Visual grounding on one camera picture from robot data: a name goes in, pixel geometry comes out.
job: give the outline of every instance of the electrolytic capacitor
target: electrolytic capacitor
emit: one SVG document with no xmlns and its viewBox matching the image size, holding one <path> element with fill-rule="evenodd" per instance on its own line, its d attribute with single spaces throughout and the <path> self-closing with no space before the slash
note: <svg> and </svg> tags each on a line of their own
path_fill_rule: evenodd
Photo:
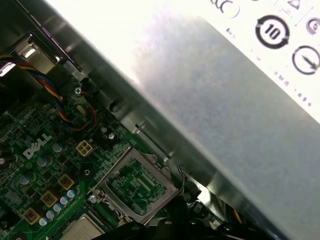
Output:
<svg viewBox="0 0 320 240">
<path fill-rule="evenodd" d="M 1 164 L 12 164 L 15 163 L 18 160 L 17 155 L 8 155 L 8 156 L 0 156 L 0 165 Z"/>
<path fill-rule="evenodd" d="M 40 167 L 47 167 L 52 164 L 52 158 L 50 156 L 40 156 L 38 157 L 36 164 Z"/>
<path fill-rule="evenodd" d="M 48 219 L 48 221 L 51 222 L 55 217 L 55 212 L 52 210 L 49 210 L 46 212 L 45 216 Z"/>
<path fill-rule="evenodd" d="M 100 131 L 105 134 L 105 135 L 108 135 L 110 133 L 110 128 L 107 127 L 107 126 L 103 126 L 100 128 Z"/>
<path fill-rule="evenodd" d="M 57 154 L 61 153 L 64 150 L 64 148 L 65 146 L 60 142 L 56 142 L 52 145 L 52 150 Z"/>
<path fill-rule="evenodd" d="M 11 168 L 11 163 L 0 164 L 0 171 Z"/>
<path fill-rule="evenodd" d="M 0 147 L 0 155 L 11 155 L 14 153 L 12 147 Z"/>
<path fill-rule="evenodd" d="M 44 227 L 47 224 L 48 224 L 48 219 L 46 219 L 45 217 L 40 218 L 40 220 L 39 220 L 40 226 Z"/>
<path fill-rule="evenodd" d="M 66 196 L 63 196 L 60 198 L 60 203 L 62 205 L 62 207 L 64 208 L 67 204 L 68 204 L 69 200 Z"/>
<path fill-rule="evenodd" d="M 54 211 L 55 213 L 57 213 L 57 214 L 60 213 L 61 209 L 62 209 L 62 206 L 61 206 L 60 203 L 56 203 L 56 204 L 53 206 L 53 211 Z"/>
<path fill-rule="evenodd" d="M 69 190 L 66 195 L 68 196 L 68 198 L 70 199 L 70 201 L 76 196 L 76 191 L 74 190 Z"/>
<path fill-rule="evenodd" d="M 108 139 L 111 140 L 111 141 L 116 141 L 118 138 L 118 135 L 114 132 L 111 132 L 109 135 L 108 135 Z"/>
<path fill-rule="evenodd" d="M 36 175 L 33 172 L 27 172 L 22 174 L 19 178 L 19 182 L 21 185 L 27 185 L 29 183 L 33 183 L 36 180 Z"/>
</svg>

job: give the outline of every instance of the green circuit board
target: green circuit board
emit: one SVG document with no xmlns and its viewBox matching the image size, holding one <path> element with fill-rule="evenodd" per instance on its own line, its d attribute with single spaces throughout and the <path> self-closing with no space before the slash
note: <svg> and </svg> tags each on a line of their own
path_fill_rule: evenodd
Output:
<svg viewBox="0 0 320 240">
<path fill-rule="evenodd" d="M 167 188 L 135 158 L 131 158 L 119 174 L 107 180 L 110 189 L 136 214 L 143 216 L 147 205 L 155 203 Z"/>
<path fill-rule="evenodd" d="M 74 94 L 77 86 L 79 83 L 71 78 L 63 86 L 62 94 L 68 96 L 69 103 L 66 107 L 68 114 L 72 115 L 75 123 L 83 124 L 87 121 L 87 117 L 76 106 L 82 106 L 86 110 L 87 103 L 83 97 Z M 7 112 L 3 115 L 8 123 L 0 129 L 0 144 L 13 148 L 18 160 L 11 168 L 0 170 L 0 223 L 10 214 L 17 218 L 17 223 L 8 229 L 0 227 L 0 240 L 15 239 L 17 233 L 24 233 L 27 240 L 59 239 L 62 230 L 67 226 L 66 223 L 78 216 L 79 211 L 81 213 L 87 211 L 88 191 L 128 147 L 149 153 L 149 150 L 109 111 L 99 105 L 93 107 L 97 111 L 97 125 L 80 132 L 71 130 L 60 121 L 53 104 L 24 106 L 15 115 Z M 108 142 L 103 136 L 102 127 L 107 127 L 112 133 L 116 133 L 117 140 Z M 83 140 L 95 147 L 95 150 L 85 157 L 76 149 Z M 53 145 L 57 143 L 62 146 L 60 152 L 53 151 Z M 37 159 L 46 156 L 52 159 L 52 164 L 39 167 Z M 126 203 L 137 204 L 141 212 L 147 209 L 149 203 L 166 192 L 161 183 L 155 181 L 148 170 L 142 169 L 139 165 L 126 165 L 123 171 L 121 174 L 125 183 L 134 175 L 140 186 L 144 186 L 139 188 L 138 193 L 126 194 L 123 199 Z M 35 176 L 35 180 L 22 185 L 21 175 L 29 173 Z M 66 196 L 67 190 L 58 183 L 63 174 L 73 179 L 72 189 L 76 191 L 76 196 L 70 199 L 66 207 L 45 226 L 41 226 L 38 222 L 34 224 L 27 222 L 24 214 L 29 208 L 35 210 L 39 217 L 52 210 L 52 207 L 48 207 L 41 200 L 44 193 L 54 192 L 57 199 Z M 157 189 L 156 194 L 150 193 L 154 189 Z M 95 206 L 94 210 L 101 214 L 109 226 L 117 226 L 116 217 L 101 205 Z"/>
</svg>

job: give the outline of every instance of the motherboard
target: motherboard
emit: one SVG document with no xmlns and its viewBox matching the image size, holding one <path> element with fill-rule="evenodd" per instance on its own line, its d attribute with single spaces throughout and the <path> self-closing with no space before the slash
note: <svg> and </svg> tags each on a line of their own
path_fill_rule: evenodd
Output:
<svg viewBox="0 0 320 240">
<path fill-rule="evenodd" d="M 70 77 L 60 87 L 72 121 L 88 104 Z M 179 194 L 170 171 L 98 101 L 96 125 L 74 131 L 53 103 L 0 119 L 0 240 L 90 240 L 145 223 Z"/>
</svg>

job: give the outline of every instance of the metal socket bracket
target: metal socket bracket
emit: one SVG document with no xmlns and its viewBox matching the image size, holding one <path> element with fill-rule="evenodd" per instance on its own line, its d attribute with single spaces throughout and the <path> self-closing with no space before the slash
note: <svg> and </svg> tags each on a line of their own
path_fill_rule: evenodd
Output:
<svg viewBox="0 0 320 240">
<path fill-rule="evenodd" d="M 148 205 L 147 211 L 144 215 L 138 215 L 133 212 L 113 193 L 107 184 L 108 178 L 118 173 L 120 169 L 125 166 L 128 161 L 130 161 L 131 158 L 135 158 L 137 161 L 139 161 L 139 163 L 143 165 L 167 189 L 163 196 L 161 196 L 157 201 Z M 91 191 L 96 193 L 98 189 L 102 190 L 104 192 L 103 199 L 100 199 L 99 202 L 108 203 L 109 208 L 117 211 L 120 215 L 120 218 L 128 216 L 134 221 L 144 224 L 180 192 L 179 189 L 175 187 L 171 179 L 170 170 L 167 167 L 163 167 L 162 169 L 157 168 L 154 165 L 156 161 L 157 158 L 154 155 L 142 154 L 136 149 L 129 147 Z"/>
</svg>

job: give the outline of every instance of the colored wire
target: colored wire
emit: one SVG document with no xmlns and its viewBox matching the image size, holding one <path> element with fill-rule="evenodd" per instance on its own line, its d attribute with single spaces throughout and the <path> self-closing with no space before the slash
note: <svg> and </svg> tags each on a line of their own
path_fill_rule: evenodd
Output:
<svg viewBox="0 0 320 240">
<path fill-rule="evenodd" d="M 39 72 L 37 69 L 35 69 L 32 65 L 25 62 L 21 58 L 12 57 L 9 55 L 0 55 L 0 61 L 7 61 L 10 63 L 14 63 L 17 65 L 20 69 L 27 71 L 30 75 L 32 75 L 44 88 L 45 90 L 51 94 L 54 98 L 54 103 L 56 105 L 57 111 L 59 112 L 59 115 L 63 121 L 63 123 L 68 126 L 69 128 L 75 130 L 75 131 L 81 131 L 88 127 L 90 124 L 92 127 L 94 127 L 97 123 L 97 114 L 94 108 L 88 104 L 88 108 L 91 112 L 91 119 L 89 122 L 85 123 L 81 126 L 76 126 L 72 123 L 72 121 L 68 118 L 64 105 L 63 105 L 63 97 L 58 93 L 57 88 L 55 87 L 55 84 L 46 76 L 45 74 Z M 86 91 L 82 91 L 81 94 L 84 96 L 84 98 L 88 101 L 89 94 Z"/>
<path fill-rule="evenodd" d="M 182 186 L 181 186 L 181 194 L 180 195 L 183 195 L 185 193 L 185 185 L 186 185 L 186 175 L 185 173 L 181 170 L 181 167 L 180 166 L 177 166 L 176 167 L 178 169 L 178 172 L 181 174 L 182 176 Z"/>
<path fill-rule="evenodd" d="M 239 213 L 237 212 L 237 210 L 233 209 L 233 212 L 234 212 L 235 218 L 238 220 L 238 222 L 239 222 L 240 224 L 242 224 L 241 217 L 240 217 Z"/>
</svg>

